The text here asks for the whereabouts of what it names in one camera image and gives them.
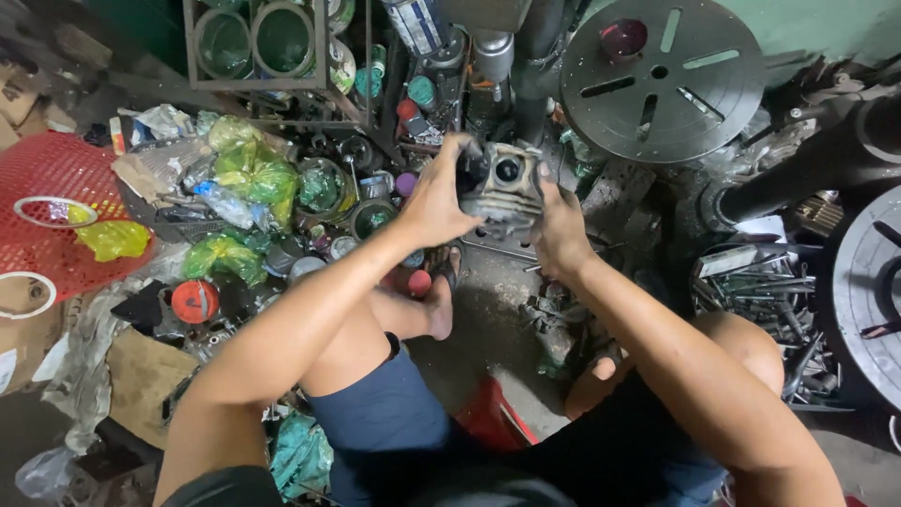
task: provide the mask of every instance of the dark blue shorts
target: dark blue shorts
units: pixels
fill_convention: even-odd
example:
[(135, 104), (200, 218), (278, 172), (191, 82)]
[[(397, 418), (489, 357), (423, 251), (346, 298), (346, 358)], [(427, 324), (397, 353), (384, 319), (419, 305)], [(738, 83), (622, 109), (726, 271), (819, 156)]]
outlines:
[(725, 471), (697, 448), (637, 372), (540, 444), (484, 450), (425, 386), (394, 336), (393, 357), (352, 386), (309, 397), (334, 448), (345, 507), (403, 505), (443, 470), (498, 464), (536, 475), (579, 505), (706, 505)]

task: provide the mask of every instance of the foot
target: foot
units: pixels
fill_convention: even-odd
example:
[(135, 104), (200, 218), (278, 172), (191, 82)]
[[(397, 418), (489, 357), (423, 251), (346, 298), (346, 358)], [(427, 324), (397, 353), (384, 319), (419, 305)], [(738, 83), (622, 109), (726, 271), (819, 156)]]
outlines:
[[(438, 252), (438, 261), (441, 263), (447, 259), (453, 272), (460, 276), (460, 249), (456, 246), (443, 246)], [(443, 340), (451, 335), (453, 327), (453, 305), (451, 304), (451, 286), (446, 278), (441, 275), (432, 281), (432, 288), (425, 294), (423, 300), (429, 309), (429, 335), (436, 340)]]

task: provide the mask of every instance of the metal rack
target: metal rack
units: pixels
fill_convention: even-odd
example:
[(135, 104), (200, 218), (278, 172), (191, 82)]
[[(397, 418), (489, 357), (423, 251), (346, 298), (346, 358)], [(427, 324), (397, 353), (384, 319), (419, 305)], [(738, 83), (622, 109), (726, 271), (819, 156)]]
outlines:
[[(215, 79), (208, 78), (202, 70), (197, 68), (196, 52), (194, 47), (194, 28), (199, 17), (196, 9), (198, 0), (183, 0), (185, 13), (185, 36), (187, 38), (187, 69), (188, 80), (191, 88), (207, 91), (228, 92), (235, 96), (249, 100), (251, 108), (251, 121), (253, 124), (265, 128), (266, 126), (294, 126), (313, 129), (353, 129), (369, 136), (378, 147), (398, 166), (404, 167), (406, 161), (394, 143), (393, 134), (397, 126), (397, 115), (394, 105), (400, 96), (404, 85), (403, 76), (409, 64), (409, 57), (400, 39), (394, 36), (386, 61), (388, 80), (382, 94), (382, 114), (378, 125), (373, 124), (372, 104), (370, 97), (366, 97), (365, 110), (360, 111), (337, 87), (329, 76), (329, 68), (332, 63), (331, 53), (326, 50), (329, 30), (327, 23), (326, 0), (313, 0), (314, 18), (314, 52), (316, 63), (314, 74), (309, 78), (270, 78), (270, 79)], [(250, 18), (253, 19), (260, 0), (250, 0)], [(372, 65), (372, 0), (366, 0), (366, 68)], [(257, 72), (257, 64), (253, 63), (254, 74)], [(327, 107), (308, 98), (304, 92), (311, 92), (325, 100), (334, 103), (344, 113), (345, 120), (283, 120), (259, 118), (259, 106), (264, 106), (278, 111), (278, 105), (267, 100), (260, 92), (285, 91), (301, 102), (308, 105), (319, 106), (323, 110), (323, 116), (327, 116)]]

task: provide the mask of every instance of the red cap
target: red cap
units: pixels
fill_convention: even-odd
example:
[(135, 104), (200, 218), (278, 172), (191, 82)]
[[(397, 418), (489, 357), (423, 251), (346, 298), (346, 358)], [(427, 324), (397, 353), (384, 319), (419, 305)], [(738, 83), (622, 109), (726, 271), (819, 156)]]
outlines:
[(410, 275), (406, 287), (410, 290), (411, 296), (421, 298), (432, 288), (432, 276), (425, 270), (416, 270)]
[(417, 107), (416, 103), (409, 98), (401, 100), (400, 104), (397, 105), (397, 115), (400, 116), (401, 121), (405, 122), (416, 116), (418, 113), (419, 107)]
[(188, 324), (205, 322), (218, 309), (219, 291), (208, 281), (186, 281), (172, 292), (172, 311)]

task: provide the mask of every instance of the yellow plastic bag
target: yellow plastic bag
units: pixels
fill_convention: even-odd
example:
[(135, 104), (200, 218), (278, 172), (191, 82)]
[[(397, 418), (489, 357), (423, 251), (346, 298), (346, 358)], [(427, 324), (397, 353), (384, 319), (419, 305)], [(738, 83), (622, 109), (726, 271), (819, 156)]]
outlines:
[[(77, 224), (88, 220), (87, 212), (69, 205), (68, 222)], [(119, 257), (140, 257), (150, 241), (147, 227), (131, 220), (107, 220), (75, 229), (76, 244), (85, 244), (94, 251), (94, 260), (108, 263)]]

